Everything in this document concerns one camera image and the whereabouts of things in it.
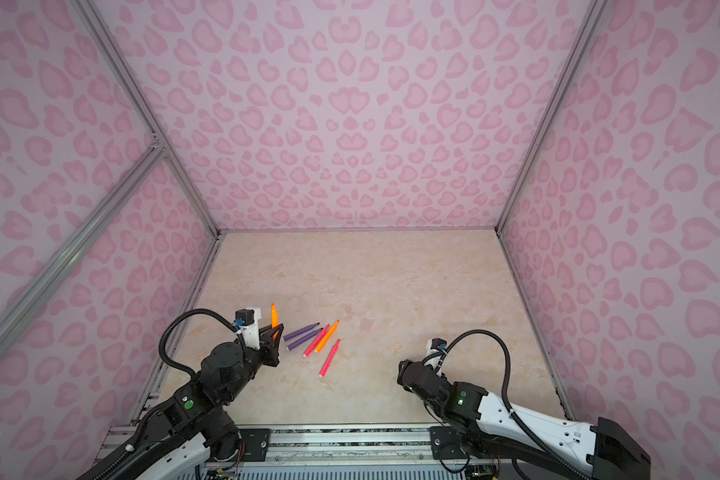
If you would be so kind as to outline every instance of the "purple marker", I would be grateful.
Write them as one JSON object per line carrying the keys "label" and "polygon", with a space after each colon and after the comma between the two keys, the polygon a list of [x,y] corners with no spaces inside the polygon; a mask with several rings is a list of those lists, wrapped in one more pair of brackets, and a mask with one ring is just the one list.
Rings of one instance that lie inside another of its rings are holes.
{"label": "purple marker", "polygon": [[307,325],[307,326],[305,326],[305,327],[302,328],[302,329],[298,329],[297,331],[295,331],[295,332],[293,332],[293,333],[289,333],[288,335],[285,335],[282,339],[285,340],[285,341],[289,341],[290,339],[295,339],[295,338],[297,338],[299,335],[301,335],[302,333],[306,333],[306,332],[312,330],[312,329],[315,328],[317,325],[320,325],[320,322],[313,323],[313,324],[311,324],[311,325]]}
{"label": "purple marker", "polygon": [[291,343],[290,345],[288,345],[288,347],[286,347],[286,348],[288,350],[293,350],[293,349],[297,348],[299,345],[301,345],[302,343],[306,342],[307,340],[317,336],[319,333],[320,333],[320,329],[317,329],[314,332],[307,333],[302,338],[300,338],[297,341],[295,341],[294,343]]}

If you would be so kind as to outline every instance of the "pink marker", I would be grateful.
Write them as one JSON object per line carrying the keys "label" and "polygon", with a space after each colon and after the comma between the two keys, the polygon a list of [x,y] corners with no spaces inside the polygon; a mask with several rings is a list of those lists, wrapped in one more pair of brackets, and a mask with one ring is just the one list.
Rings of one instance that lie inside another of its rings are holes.
{"label": "pink marker", "polygon": [[319,378],[323,378],[326,376],[326,372],[328,371],[328,367],[331,366],[331,360],[333,360],[333,356],[336,354],[336,350],[338,350],[338,343],[340,340],[336,340],[336,343],[334,343],[333,348],[331,349],[331,352],[328,354],[328,358],[326,359],[326,363],[322,366],[322,370],[320,370],[320,373],[318,374]]}
{"label": "pink marker", "polygon": [[324,336],[326,336],[326,334],[328,333],[328,330],[330,330],[330,328],[331,328],[330,325],[326,325],[326,328],[324,328],[322,330],[322,332],[320,332],[320,335],[317,335],[315,337],[315,339],[312,341],[312,343],[310,343],[309,346],[307,347],[307,350],[304,350],[304,358],[307,358],[309,356],[309,354],[312,353],[312,351],[315,349],[317,344],[320,343],[320,340],[322,340],[322,338]]}

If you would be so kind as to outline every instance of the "marker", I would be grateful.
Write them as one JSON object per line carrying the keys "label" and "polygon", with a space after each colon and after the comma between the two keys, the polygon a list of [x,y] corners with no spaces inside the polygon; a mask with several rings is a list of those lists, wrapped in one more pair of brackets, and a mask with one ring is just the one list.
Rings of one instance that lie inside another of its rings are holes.
{"label": "marker", "polygon": [[336,331],[336,327],[337,327],[337,326],[338,326],[338,320],[336,320],[336,323],[334,323],[333,325],[331,325],[331,329],[328,331],[328,333],[326,334],[326,336],[324,336],[324,337],[322,338],[322,340],[320,340],[320,343],[318,343],[317,346],[315,347],[315,351],[316,351],[317,353],[320,353],[320,350],[322,350],[322,348],[323,348],[324,346],[326,346],[326,344],[328,343],[328,339],[330,339],[330,338],[331,338],[331,335],[333,335],[333,333]]}
{"label": "marker", "polygon": [[317,338],[315,338],[315,340],[309,344],[309,346],[307,347],[307,350],[304,350],[304,358],[307,358],[312,353],[312,351],[315,349],[317,344],[320,343],[320,340],[322,340],[322,338],[324,336],[326,336],[326,334],[328,333],[328,331],[330,329],[331,329],[330,325],[326,325],[326,328],[322,329],[320,334],[317,335]]}
{"label": "marker", "polygon": [[326,363],[323,364],[322,370],[320,370],[320,373],[318,374],[319,378],[323,378],[326,376],[326,372],[328,371],[328,367],[331,366],[331,360],[333,360],[333,356],[336,354],[336,350],[338,350],[338,343],[340,340],[336,340],[336,343],[334,343],[333,348],[331,349],[331,352],[328,354],[328,358],[326,359]]}
{"label": "marker", "polygon": [[305,326],[305,327],[302,328],[302,329],[298,329],[298,330],[295,331],[295,332],[289,333],[288,335],[283,335],[283,336],[282,336],[282,339],[285,340],[285,341],[289,341],[290,339],[295,339],[295,338],[297,338],[299,335],[301,335],[302,333],[307,333],[308,331],[312,330],[312,329],[315,328],[317,325],[320,325],[320,322],[313,323],[313,324],[311,324],[311,325],[307,325],[307,326]]}
{"label": "marker", "polygon": [[293,350],[293,349],[297,348],[299,345],[301,345],[302,343],[304,343],[304,342],[306,342],[307,340],[311,339],[312,337],[314,337],[314,336],[317,335],[317,334],[318,334],[318,330],[315,330],[314,332],[307,333],[307,334],[304,335],[302,338],[300,338],[300,339],[298,339],[297,341],[295,341],[294,343],[291,343],[290,345],[288,345],[286,348],[287,348],[288,350]]}
{"label": "marker", "polygon": [[[275,328],[276,326],[278,326],[280,324],[280,322],[277,321],[277,308],[275,307],[274,302],[272,302],[271,318],[272,318],[272,328]],[[275,335],[272,338],[273,339],[277,338],[277,333],[275,333]]]}

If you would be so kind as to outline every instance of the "pink wall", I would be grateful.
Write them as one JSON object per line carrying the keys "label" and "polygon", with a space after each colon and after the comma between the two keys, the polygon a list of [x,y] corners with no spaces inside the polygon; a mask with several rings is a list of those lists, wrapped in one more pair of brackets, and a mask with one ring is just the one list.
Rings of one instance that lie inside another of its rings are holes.
{"label": "pink wall", "polygon": [[64,0],[0,2],[0,314],[145,150]]}
{"label": "pink wall", "polygon": [[619,1],[508,243],[576,413],[720,478],[720,2]]}
{"label": "pink wall", "polygon": [[587,0],[98,2],[223,228],[493,226]]}
{"label": "pink wall", "polygon": [[128,419],[209,241],[159,164],[0,362],[0,479],[90,466]]}

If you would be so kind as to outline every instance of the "heart pattern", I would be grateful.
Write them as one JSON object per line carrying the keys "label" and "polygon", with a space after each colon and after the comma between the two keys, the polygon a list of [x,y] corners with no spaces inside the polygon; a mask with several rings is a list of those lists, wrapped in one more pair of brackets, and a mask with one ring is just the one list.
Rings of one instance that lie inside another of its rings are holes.
{"label": "heart pattern", "polygon": [[98,6],[218,225],[281,229],[496,225],[587,3]]}
{"label": "heart pattern", "polygon": [[0,361],[0,478],[91,465],[127,421],[209,244],[159,163]]}
{"label": "heart pattern", "polygon": [[576,414],[720,478],[720,2],[615,2],[505,238]]}
{"label": "heart pattern", "polygon": [[151,143],[64,2],[0,2],[0,314]]}

